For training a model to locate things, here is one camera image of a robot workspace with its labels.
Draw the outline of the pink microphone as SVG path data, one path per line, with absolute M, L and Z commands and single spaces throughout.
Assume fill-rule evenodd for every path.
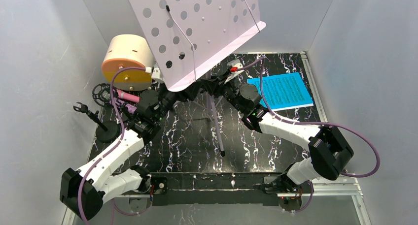
M 118 98 L 119 99 L 123 99 L 123 100 L 127 100 L 127 101 L 131 101 L 134 103 L 139 103 L 140 101 L 140 97 L 139 96 L 135 96 L 129 93 L 126 93 L 120 89 L 117 89 L 117 94 L 118 94 Z

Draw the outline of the blue sheet music page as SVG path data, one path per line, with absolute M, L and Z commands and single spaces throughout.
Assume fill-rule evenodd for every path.
M 260 89 L 259 78 L 247 79 L 247 83 L 255 85 L 259 94 L 264 95 L 260 100 L 264 107 L 264 100 L 269 106 L 313 103 L 301 75 L 297 72 L 263 77 L 263 90 Z

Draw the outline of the purple tripod music stand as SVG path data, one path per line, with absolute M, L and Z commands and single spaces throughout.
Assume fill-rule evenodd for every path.
M 129 0 L 171 92 L 204 76 L 266 27 L 258 0 Z

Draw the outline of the black round-base desktop mic stand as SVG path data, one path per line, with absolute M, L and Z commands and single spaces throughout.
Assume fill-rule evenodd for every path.
M 99 111 L 93 113 L 89 110 L 87 105 L 81 102 L 77 102 L 77 104 L 73 106 L 73 110 L 86 114 L 89 119 L 98 125 L 95 135 L 99 142 L 111 143 L 120 135 L 120 126 L 115 121 L 102 122 L 99 119 Z

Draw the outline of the white sheet music book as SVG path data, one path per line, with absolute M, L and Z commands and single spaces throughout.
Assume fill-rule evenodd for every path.
M 314 106 L 313 103 L 307 103 L 307 104 L 285 104 L 285 105 L 270 105 L 270 108 L 273 111 L 283 111 L 288 109 L 296 109 L 296 108 L 303 108 L 303 107 L 312 107 Z

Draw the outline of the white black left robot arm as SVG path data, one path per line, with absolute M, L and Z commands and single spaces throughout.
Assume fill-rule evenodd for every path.
M 160 122 L 177 102 L 192 101 L 202 84 L 193 83 L 180 92 L 165 85 L 141 93 L 133 115 L 126 113 L 123 133 L 93 160 L 77 170 L 68 168 L 61 178 L 59 200 L 84 221 L 95 217 L 108 201 L 129 191 L 149 193 L 151 173 L 134 165 L 114 175 L 130 156 L 143 149 L 161 129 Z

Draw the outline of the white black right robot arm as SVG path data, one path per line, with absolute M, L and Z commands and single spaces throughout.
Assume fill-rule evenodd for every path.
M 257 185 L 264 193 L 290 193 L 300 184 L 315 178 L 335 181 L 354 155 L 354 151 L 338 128 L 293 123 L 290 119 L 272 114 L 260 101 L 255 85 L 236 87 L 232 82 L 202 79 L 203 89 L 213 97 L 224 97 L 243 114 L 241 121 L 250 129 L 285 139 L 306 149 L 310 156 L 291 164 L 269 183 Z

